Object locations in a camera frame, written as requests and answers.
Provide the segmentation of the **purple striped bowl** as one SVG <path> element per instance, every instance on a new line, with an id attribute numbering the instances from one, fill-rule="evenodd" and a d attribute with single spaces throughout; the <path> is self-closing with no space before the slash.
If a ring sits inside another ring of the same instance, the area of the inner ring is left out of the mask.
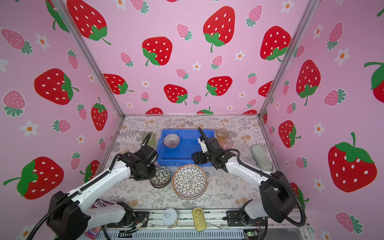
<path id="1" fill-rule="evenodd" d="M 174 149 L 180 144 L 180 137 L 177 134 L 166 135 L 163 143 L 169 149 Z"/>

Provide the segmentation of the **green leaf patterned bowl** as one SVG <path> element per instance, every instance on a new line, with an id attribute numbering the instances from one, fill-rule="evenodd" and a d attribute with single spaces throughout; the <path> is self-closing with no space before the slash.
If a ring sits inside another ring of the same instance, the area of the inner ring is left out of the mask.
<path id="1" fill-rule="evenodd" d="M 155 188 L 163 188 L 171 180 L 171 171 L 164 166 L 156 166 L 156 174 L 150 179 L 150 183 Z"/>

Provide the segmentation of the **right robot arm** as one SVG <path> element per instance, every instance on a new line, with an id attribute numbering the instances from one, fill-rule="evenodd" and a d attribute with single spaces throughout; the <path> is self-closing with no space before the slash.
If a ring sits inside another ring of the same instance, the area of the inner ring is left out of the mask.
<path id="1" fill-rule="evenodd" d="M 277 223 L 288 221 L 296 227 L 306 224 L 304 206 L 282 172 L 264 172 L 253 167 L 241 160 L 239 150 L 224 150 L 216 138 L 207 138 L 201 128 L 198 131 L 202 150 L 192 155 L 196 165 L 210 163 L 215 169 L 236 175 L 259 188 L 261 200 L 243 204 L 235 220 L 246 226 L 255 224 L 260 218 L 270 218 Z"/>

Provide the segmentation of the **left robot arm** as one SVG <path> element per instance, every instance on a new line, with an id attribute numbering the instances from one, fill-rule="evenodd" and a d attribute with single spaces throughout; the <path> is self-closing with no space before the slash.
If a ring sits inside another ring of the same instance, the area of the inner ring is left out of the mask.
<path id="1" fill-rule="evenodd" d="M 158 153 L 148 145 L 151 135 L 147 133 L 137 152 L 115 155 L 110 167 L 87 183 L 66 194 L 59 191 L 52 196 L 48 213 L 34 226 L 27 238 L 33 239 L 43 224 L 47 224 L 59 240 L 76 240 L 90 229 L 132 219 L 133 210 L 125 203 L 98 209 L 91 206 L 124 179 L 144 181 L 156 175 Z"/>

